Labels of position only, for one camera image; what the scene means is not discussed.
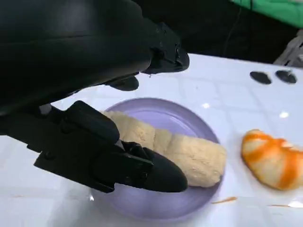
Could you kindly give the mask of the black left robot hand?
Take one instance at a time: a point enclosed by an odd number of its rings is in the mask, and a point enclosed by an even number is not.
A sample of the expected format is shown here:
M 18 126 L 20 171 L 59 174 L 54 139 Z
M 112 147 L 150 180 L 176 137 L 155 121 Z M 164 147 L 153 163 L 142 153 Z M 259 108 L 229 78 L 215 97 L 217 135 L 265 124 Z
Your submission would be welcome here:
M 52 102 L 84 88 L 136 90 L 139 73 L 180 72 L 189 56 L 165 24 L 131 0 L 0 3 L 0 133 L 39 153 L 35 166 L 101 192 L 115 184 L 182 192 L 181 169 L 83 101 Z

